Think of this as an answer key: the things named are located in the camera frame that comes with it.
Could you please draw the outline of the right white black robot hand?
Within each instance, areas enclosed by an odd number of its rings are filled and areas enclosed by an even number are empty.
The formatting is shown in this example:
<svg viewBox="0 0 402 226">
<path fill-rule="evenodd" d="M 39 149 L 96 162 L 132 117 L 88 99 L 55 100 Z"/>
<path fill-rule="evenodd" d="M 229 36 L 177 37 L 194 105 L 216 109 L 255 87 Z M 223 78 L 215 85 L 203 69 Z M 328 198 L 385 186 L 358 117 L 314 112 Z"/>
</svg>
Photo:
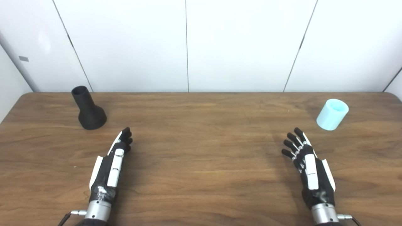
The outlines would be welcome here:
<svg viewBox="0 0 402 226">
<path fill-rule="evenodd" d="M 336 186 L 326 160 L 320 160 L 306 134 L 296 127 L 293 133 L 287 133 L 283 141 L 287 149 L 281 153 L 287 156 L 300 173 L 302 197 L 311 209 L 318 204 L 335 206 Z"/>
</svg>

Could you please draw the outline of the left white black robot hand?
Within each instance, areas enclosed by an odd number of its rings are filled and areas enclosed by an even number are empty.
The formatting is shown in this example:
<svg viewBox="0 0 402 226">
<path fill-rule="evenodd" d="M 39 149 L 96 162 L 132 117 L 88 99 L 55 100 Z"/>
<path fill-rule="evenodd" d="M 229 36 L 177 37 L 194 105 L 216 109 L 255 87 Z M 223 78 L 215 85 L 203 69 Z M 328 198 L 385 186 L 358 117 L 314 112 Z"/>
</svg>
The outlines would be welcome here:
<svg viewBox="0 0 402 226">
<path fill-rule="evenodd" d="M 113 205 L 118 196 L 119 175 L 126 153 L 131 150 L 132 132 L 126 127 L 115 138 L 106 156 L 97 156 L 90 179 L 90 198 Z"/>
</svg>

